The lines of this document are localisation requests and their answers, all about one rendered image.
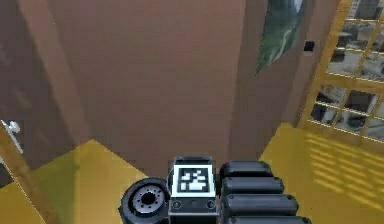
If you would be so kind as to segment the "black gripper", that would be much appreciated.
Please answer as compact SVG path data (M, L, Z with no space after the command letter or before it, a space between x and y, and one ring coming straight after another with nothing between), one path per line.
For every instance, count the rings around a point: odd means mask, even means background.
M166 181L148 177L132 184L123 194L118 208L123 224L168 224Z

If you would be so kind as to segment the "yellow framed window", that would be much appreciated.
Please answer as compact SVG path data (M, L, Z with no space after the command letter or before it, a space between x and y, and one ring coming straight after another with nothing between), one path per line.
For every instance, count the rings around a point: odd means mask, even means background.
M384 0L340 0L298 126L384 154Z

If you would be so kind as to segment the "green framed wall picture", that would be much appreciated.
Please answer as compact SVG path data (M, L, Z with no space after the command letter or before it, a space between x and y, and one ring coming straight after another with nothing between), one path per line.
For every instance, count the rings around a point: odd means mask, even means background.
M298 41L304 11L305 0L267 0L257 72L272 65Z

